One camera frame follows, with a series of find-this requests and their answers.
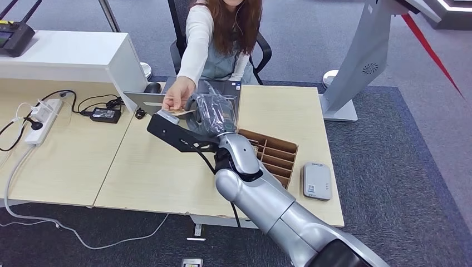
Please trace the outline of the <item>person's right hand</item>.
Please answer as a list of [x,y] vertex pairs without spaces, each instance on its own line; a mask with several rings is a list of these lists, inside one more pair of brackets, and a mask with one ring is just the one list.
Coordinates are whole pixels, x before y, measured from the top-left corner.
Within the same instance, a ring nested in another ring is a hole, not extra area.
[[179,76],[176,81],[167,90],[162,109],[164,110],[181,110],[185,107],[188,99],[194,93],[196,85],[188,77]]

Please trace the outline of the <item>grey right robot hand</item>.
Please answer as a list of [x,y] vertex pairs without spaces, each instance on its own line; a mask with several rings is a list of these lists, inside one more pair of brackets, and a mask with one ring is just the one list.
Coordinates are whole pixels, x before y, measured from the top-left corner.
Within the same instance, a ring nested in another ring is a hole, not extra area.
[[188,129],[198,134],[216,137],[237,131],[233,105],[219,93],[194,93],[184,110]]

